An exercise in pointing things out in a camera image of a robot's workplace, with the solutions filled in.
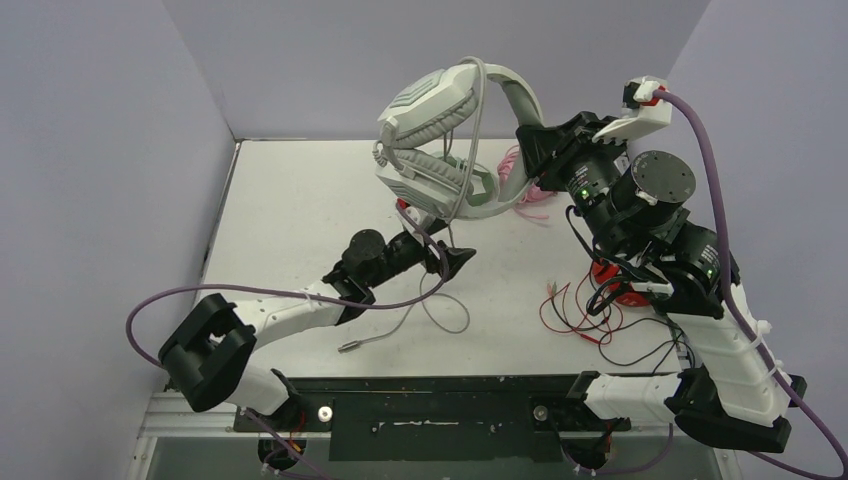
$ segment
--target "pink cable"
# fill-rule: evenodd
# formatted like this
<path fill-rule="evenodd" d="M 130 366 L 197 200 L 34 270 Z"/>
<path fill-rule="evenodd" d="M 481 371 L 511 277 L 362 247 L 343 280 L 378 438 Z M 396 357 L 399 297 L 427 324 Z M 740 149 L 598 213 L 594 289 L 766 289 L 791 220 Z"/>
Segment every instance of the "pink cable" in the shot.
<path fill-rule="evenodd" d="M 501 186 L 503 186 L 503 184 L 506 182 L 506 179 L 509 176 L 509 172 L 512 171 L 512 167 L 513 165 L 515 165 L 515 161 L 518 159 L 520 153 L 521 149 L 519 148 L 519 146 L 514 145 L 506 151 L 506 155 L 504 155 L 503 160 L 501 160 L 501 163 L 498 164 L 498 178 L 500 179 Z M 516 205 L 513 210 L 515 210 L 515 213 L 527 219 L 547 220 L 549 218 L 548 215 L 530 215 L 528 213 L 522 212 L 520 205 L 541 202 L 542 200 L 548 197 L 552 197 L 554 195 L 556 195 L 556 192 L 543 192 L 539 189 L 539 187 L 533 185 L 532 187 L 530 187 L 530 190 L 527 190 L 527 193 L 524 194 L 524 197 L 522 197 L 522 199 L 518 201 L 518 205 Z"/>

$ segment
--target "silver bolt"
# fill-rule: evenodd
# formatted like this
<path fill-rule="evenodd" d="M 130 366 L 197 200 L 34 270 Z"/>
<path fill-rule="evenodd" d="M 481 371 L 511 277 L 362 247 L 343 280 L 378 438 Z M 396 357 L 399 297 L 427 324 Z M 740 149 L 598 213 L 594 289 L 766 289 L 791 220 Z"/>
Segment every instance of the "silver bolt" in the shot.
<path fill-rule="evenodd" d="M 540 422 L 544 422 L 548 419 L 548 408 L 544 405 L 539 405 L 538 407 L 533 409 L 533 418 Z"/>
<path fill-rule="evenodd" d="M 333 419 L 333 409 L 330 407 L 321 407 L 318 409 L 318 420 L 321 420 L 324 423 L 329 422 Z"/>

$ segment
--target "tabletop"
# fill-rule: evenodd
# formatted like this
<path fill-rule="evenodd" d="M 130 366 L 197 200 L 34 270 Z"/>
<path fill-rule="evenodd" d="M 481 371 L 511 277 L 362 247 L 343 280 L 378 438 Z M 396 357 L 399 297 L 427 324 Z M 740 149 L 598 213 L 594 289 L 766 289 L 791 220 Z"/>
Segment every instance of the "tabletop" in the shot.
<path fill-rule="evenodd" d="M 481 140 L 478 163 L 494 171 L 515 140 Z M 469 142 L 454 141 L 452 154 L 467 156 Z M 237 283 L 299 289 L 329 272 L 359 230 L 372 228 L 386 239 L 401 231 L 394 198 L 374 175 L 370 141 L 244 141 L 232 170 L 217 232 L 210 246 L 205 283 Z M 441 150 L 441 142 L 422 148 Z M 481 221 L 453 224 L 457 247 L 477 255 L 442 292 L 462 301 L 471 325 L 459 335 L 438 329 L 420 306 L 392 336 L 341 354 L 344 343 L 384 333 L 403 310 L 367 311 L 338 327 L 315 328 L 281 339 L 254 353 L 252 361 L 280 369 L 291 377 L 384 377 L 456 375 L 647 373 L 666 348 L 630 367 L 618 367 L 600 355 L 598 346 L 574 334 L 544 327 L 539 305 L 546 285 L 571 283 L 566 314 L 579 321 L 573 292 L 589 268 L 589 258 L 574 238 L 563 212 L 567 194 L 528 206 L 547 214 L 527 220 L 513 211 Z M 578 229 L 589 232 L 579 219 Z M 436 238 L 447 240 L 445 232 Z M 410 269 L 374 289 L 377 302 L 418 295 L 421 267 Z M 425 288 L 435 283 L 428 278 Z M 592 293 L 586 282 L 581 304 Z M 251 298 L 223 292 L 230 300 Z M 442 297 L 427 300 L 437 320 L 455 329 L 465 321 L 462 309 Z M 655 316 L 649 308 L 622 308 L 625 325 Z M 549 325 L 564 328 L 546 305 Z M 613 314 L 617 324 L 618 312 Z M 628 363 L 670 340 L 669 330 L 642 322 L 616 333 L 604 346 L 607 357 Z M 677 355 L 668 355 L 658 372 L 680 370 Z"/>

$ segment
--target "gray cable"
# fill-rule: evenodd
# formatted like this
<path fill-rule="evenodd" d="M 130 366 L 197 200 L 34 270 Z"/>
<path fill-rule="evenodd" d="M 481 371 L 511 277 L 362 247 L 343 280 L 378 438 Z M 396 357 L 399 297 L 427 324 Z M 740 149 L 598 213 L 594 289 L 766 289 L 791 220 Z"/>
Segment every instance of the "gray cable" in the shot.
<path fill-rule="evenodd" d="M 462 202 L 465 200 L 465 195 L 468 193 L 468 188 L 471 186 L 471 174 L 474 172 L 474 165 L 477 163 L 477 144 L 480 143 L 480 123 L 483 121 L 483 104 L 486 100 L 486 82 L 488 81 L 486 78 L 486 64 L 483 63 L 483 60 L 477 57 L 463 57 L 459 63 L 474 63 L 477 65 L 480 82 L 477 92 L 477 116 L 474 117 L 474 127 L 471 131 L 471 149 L 468 151 L 468 160 L 464 165 L 466 169 L 465 177 L 462 180 L 462 187 L 459 190 L 459 198 L 456 201 L 456 205 L 454 205 L 450 216 L 446 219 L 448 224 L 456 218 L 459 209 L 462 207 Z"/>
<path fill-rule="evenodd" d="M 425 278 L 427 278 L 426 273 L 421 277 L 421 281 L 418 282 L 418 290 L 419 291 L 424 290 L 424 279 Z M 439 327 L 443 332 L 450 333 L 451 335 L 459 335 L 460 333 L 463 333 L 466 330 L 468 330 L 468 327 L 471 326 L 471 312 L 468 311 L 468 307 L 466 307 L 464 303 L 462 303 L 456 297 L 454 297 L 452 295 L 448 295 L 446 293 L 434 293 L 431 296 L 434 296 L 434 297 L 439 296 L 439 297 L 449 298 L 449 299 L 453 300 L 454 302 L 456 302 L 456 304 L 459 305 L 460 308 L 462 308 L 462 311 L 465 312 L 465 325 L 463 325 L 458 330 L 451 330 L 451 329 L 445 327 L 444 325 L 442 325 L 441 323 L 439 323 L 438 320 L 436 320 L 436 318 L 433 317 L 433 314 L 430 313 L 429 310 L 427 310 L 427 305 L 422 301 L 421 306 L 424 308 L 424 313 L 427 314 L 427 316 L 430 318 L 430 320 L 433 322 L 434 325 Z M 365 345 L 366 343 L 372 343 L 372 342 L 376 342 L 378 340 L 383 340 L 384 338 L 389 338 L 395 332 L 400 330 L 400 327 L 402 327 L 403 323 L 406 322 L 406 319 L 409 317 L 409 313 L 412 312 L 412 309 L 415 308 L 415 305 L 416 304 L 410 305 L 409 308 L 407 308 L 406 311 L 403 312 L 403 316 L 400 318 L 400 321 L 394 327 L 392 327 L 392 329 L 389 330 L 388 332 L 381 333 L 379 335 L 374 335 L 373 337 L 363 338 L 363 339 L 360 339 L 360 340 L 353 340 L 351 342 L 345 343 L 344 345 L 342 345 L 341 347 L 338 348 L 339 353 L 347 353 L 347 352 L 350 352 L 352 350 L 356 350 L 357 348 L 361 347 L 362 345 Z"/>

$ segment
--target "gray wall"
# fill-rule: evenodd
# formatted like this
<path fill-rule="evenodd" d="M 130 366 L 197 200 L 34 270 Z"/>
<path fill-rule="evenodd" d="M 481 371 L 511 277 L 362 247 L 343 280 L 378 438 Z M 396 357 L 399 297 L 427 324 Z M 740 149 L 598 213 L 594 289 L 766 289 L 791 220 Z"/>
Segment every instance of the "gray wall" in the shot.
<path fill-rule="evenodd" d="M 397 92 L 464 55 L 519 72 L 549 123 L 618 114 L 622 82 L 667 74 L 708 0 L 164 3 L 236 137 L 368 139 Z M 483 132 L 512 135 L 496 90 Z"/>
<path fill-rule="evenodd" d="M 5 2 L 0 65 L 0 477 L 123 478 L 232 137 L 158 1 Z"/>
<path fill-rule="evenodd" d="M 845 286 L 845 112 L 848 4 L 713 0 L 670 75 L 701 115 L 718 157 L 731 247 L 767 341 L 806 376 L 814 409 L 848 441 Z M 670 151 L 696 166 L 696 219 L 712 225 L 700 155 L 686 120 L 635 149 Z M 783 458 L 834 475 L 830 447 L 798 411 Z M 793 478 L 740 454 L 746 478 Z"/>

